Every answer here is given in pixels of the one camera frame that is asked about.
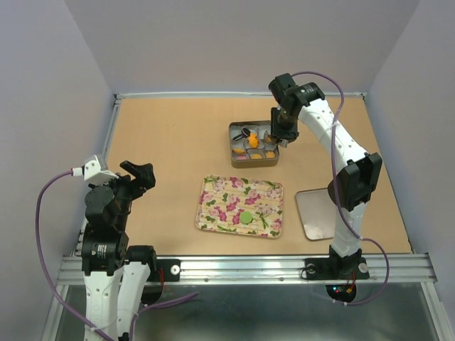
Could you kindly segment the green sandwich cookie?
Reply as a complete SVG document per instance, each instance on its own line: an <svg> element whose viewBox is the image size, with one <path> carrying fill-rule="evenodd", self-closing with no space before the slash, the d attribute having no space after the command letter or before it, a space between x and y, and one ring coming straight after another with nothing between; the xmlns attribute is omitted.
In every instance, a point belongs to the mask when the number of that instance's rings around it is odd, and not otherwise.
<svg viewBox="0 0 455 341"><path fill-rule="evenodd" d="M253 221L253 215L251 212L241 212L239 215L239 220L242 224L249 224Z"/></svg>

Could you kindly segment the orange fish cookie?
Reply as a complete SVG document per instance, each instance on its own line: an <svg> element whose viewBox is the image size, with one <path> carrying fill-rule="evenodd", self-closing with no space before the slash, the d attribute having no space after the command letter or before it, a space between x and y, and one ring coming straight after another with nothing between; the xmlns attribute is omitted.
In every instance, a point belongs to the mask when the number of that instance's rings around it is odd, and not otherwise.
<svg viewBox="0 0 455 341"><path fill-rule="evenodd" d="M247 137L247 143L250 148L258 148L259 139L257 138L257 135L255 133L250 133L250 135Z"/></svg>

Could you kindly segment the brown cookie tin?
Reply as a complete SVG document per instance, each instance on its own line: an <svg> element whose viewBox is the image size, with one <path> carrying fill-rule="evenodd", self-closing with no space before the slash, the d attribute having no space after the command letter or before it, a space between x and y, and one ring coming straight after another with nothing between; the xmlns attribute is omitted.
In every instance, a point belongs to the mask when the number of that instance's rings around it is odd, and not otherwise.
<svg viewBox="0 0 455 341"><path fill-rule="evenodd" d="M259 139L258 148L250 148L247 143L247 137L243 137L239 141L233 141L233 137L242 134L243 129L249 129L251 133L255 133ZM263 143L263 134L265 131L271 132L270 121L236 121L229 125L229 147L230 147L230 163L233 168L259 168L259 167L272 167L276 166L279 162L279 147L275 145L269 145ZM234 148L245 149L244 154L233 153ZM274 158L266 158L266 152L273 151L275 153ZM263 158L251 159L250 155L259 153ZM237 160L237 155L246 155L245 160Z"/></svg>

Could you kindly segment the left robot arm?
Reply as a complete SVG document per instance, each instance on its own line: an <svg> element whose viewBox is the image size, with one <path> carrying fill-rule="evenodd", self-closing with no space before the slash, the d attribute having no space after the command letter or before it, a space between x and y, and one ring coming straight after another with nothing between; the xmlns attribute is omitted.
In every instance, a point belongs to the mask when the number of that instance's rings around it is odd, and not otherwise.
<svg viewBox="0 0 455 341"><path fill-rule="evenodd" d="M84 168L90 186L85 196L87 224L82 239L86 292L86 340L131 340L147 280L157 275L152 246L131 247L126 232L132 203L156 184L150 163L123 161L125 175L93 158Z"/></svg>

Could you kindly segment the brown tin lid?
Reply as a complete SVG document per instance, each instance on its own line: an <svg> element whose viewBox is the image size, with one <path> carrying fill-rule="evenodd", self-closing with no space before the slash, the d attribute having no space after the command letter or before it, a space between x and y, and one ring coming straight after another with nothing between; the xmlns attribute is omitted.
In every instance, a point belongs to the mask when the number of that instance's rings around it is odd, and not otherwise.
<svg viewBox="0 0 455 341"><path fill-rule="evenodd" d="M311 241L332 239L336 212L327 189L300 191L295 200L306 237Z"/></svg>

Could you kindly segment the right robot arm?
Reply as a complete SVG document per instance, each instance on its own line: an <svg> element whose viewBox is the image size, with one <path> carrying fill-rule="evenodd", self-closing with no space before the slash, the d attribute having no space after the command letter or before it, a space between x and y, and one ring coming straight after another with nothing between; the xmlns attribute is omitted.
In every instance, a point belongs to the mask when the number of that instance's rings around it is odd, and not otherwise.
<svg viewBox="0 0 455 341"><path fill-rule="evenodd" d="M335 234L329 248L327 269L343 277L361 254L363 215L375 191L382 159L368 153L339 122L340 110L332 110L321 88L314 82L298 85L289 73L275 77L268 85L277 106L271 109L270 139L285 146L305 125L331 157L333 179L327 187L336 206Z"/></svg>

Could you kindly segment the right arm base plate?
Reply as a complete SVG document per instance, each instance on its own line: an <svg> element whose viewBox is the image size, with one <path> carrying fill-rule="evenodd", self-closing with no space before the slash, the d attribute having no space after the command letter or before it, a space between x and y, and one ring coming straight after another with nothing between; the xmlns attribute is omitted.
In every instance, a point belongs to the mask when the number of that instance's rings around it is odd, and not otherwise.
<svg viewBox="0 0 455 341"><path fill-rule="evenodd" d="M304 259L306 278L309 281L341 281L352 279L367 280L370 273L364 258L350 263L338 262L330 258Z"/></svg>

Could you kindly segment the metal tongs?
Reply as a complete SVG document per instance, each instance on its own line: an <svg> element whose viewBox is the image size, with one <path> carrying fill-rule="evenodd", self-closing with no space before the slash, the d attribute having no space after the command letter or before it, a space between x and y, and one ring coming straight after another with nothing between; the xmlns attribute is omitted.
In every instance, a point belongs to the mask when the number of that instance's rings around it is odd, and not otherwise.
<svg viewBox="0 0 455 341"><path fill-rule="evenodd" d="M272 140L273 140L273 144L269 144L269 145L275 145L275 146L281 146L282 148L286 148L289 144L289 141L287 139L281 139L281 138L278 138L276 136L273 136L270 132L268 131L265 131L264 134L263 134L263 143L266 144L264 142L264 140L267 138L267 137L270 137Z"/></svg>

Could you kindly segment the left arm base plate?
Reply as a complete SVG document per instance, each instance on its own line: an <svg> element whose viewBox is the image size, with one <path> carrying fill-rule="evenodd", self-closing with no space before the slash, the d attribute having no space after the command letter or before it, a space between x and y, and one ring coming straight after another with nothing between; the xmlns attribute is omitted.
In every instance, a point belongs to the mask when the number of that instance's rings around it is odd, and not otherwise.
<svg viewBox="0 0 455 341"><path fill-rule="evenodd" d="M161 280L161 274L163 274L165 282L179 282L181 276L181 260L177 258L158 258L156 269L151 270L147 281L158 283Z"/></svg>

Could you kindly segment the orange round biscuit top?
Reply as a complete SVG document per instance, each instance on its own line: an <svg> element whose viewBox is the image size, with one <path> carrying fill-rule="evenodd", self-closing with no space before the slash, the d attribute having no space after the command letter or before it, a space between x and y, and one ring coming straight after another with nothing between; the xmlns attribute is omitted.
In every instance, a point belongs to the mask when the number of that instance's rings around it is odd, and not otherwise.
<svg viewBox="0 0 455 341"><path fill-rule="evenodd" d="M244 154L245 153L245 149L243 148L234 148L232 150L233 153L236 153L236 154Z"/></svg>

